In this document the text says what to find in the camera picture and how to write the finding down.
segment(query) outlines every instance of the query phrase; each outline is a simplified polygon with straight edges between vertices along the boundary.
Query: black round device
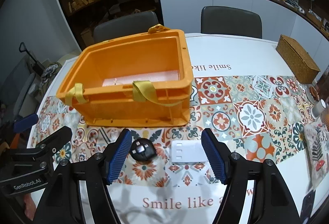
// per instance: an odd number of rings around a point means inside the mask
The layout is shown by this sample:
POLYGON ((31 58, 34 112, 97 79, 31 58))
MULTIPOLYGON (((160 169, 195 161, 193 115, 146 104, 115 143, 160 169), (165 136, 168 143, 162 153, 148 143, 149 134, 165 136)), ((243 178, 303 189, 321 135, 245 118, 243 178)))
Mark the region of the black round device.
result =
POLYGON ((130 154, 136 161, 149 161, 157 151, 149 139, 139 138, 131 144, 130 154))

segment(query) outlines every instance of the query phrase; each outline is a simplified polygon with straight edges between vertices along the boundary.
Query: gray chair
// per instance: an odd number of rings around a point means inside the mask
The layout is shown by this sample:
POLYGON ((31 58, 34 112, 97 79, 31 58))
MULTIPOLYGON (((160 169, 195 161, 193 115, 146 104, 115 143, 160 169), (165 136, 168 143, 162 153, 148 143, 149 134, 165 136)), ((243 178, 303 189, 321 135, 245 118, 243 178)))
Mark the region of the gray chair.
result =
MULTIPOLYGON (((30 73, 27 61, 28 56, 23 57, 0 88, 0 100, 6 105, 6 112, 1 123, 14 121, 19 117, 28 90, 36 77, 35 73, 30 73)), ((34 110, 35 107, 30 108, 30 113, 34 110)))
POLYGON ((158 24, 158 19, 153 11, 123 16, 96 26, 94 29, 94 41, 99 43, 113 38, 144 33, 156 24, 158 24))
POLYGON ((262 21, 251 11, 208 6, 201 12, 201 33, 262 38, 262 21))

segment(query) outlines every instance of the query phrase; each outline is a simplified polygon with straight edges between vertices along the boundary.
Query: rattan box lid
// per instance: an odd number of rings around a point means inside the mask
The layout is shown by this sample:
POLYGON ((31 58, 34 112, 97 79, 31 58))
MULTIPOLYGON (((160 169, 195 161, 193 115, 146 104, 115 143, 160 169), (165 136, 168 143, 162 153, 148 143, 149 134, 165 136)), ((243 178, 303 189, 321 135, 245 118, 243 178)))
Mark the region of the rattan box lid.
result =
POLYGON ((301 57, 301 59, 305 62, 307 67, 312 70, 320 72, 319 67, 316 65, 311 56, 306 52, 306 50, 293 38, 285 35, 281 35, 281 37, 292 47, 292 49, 301 57))

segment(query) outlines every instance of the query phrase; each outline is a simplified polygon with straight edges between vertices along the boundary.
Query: fabric bag with floral print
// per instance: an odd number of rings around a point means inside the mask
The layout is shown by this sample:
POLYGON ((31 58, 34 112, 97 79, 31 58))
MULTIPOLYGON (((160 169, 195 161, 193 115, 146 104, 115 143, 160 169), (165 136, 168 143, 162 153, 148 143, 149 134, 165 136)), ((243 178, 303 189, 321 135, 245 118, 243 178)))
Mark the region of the fabric bag with floral print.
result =
POLYGON ((311 182, 315 189, 328 173, 329 134, 326 125, 321 122, 321 119, 305 125, 304 133, 309 153, 311 182))

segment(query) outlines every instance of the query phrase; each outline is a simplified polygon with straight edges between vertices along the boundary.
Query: crate handle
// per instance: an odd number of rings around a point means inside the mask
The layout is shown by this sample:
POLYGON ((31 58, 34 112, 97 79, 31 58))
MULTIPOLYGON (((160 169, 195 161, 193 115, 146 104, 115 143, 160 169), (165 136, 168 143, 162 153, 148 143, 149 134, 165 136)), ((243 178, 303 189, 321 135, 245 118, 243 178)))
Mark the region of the crate handle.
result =
POLYGON ((161 24, 157 24, 155 26, 150 27, 149 30, 148 30, 148 33, 149 34, 154 34, 154 33, 158 32, 158 31, 161 32, 161 31, 167 31, 167 30, 170 30, 170 28, 165 27, 165 26, 163 26, 161 24))
POLYGON ((72 106, 73 97, 78 101, 78 103, 86 103, 88 102, 88 98, 84 98, 83 96, 83 84, 75 83, 74 87, 71 88, 65 95, 65 104, 68 106, 72 106))
POLYGON ((137 102, 146 102, 146 100, 165 107, 171 107, 182 103, 178 101, 175 103, 160 103, 158 101, 157 93, 151 81, 134 81, 133 82, 133 99, 137 102))

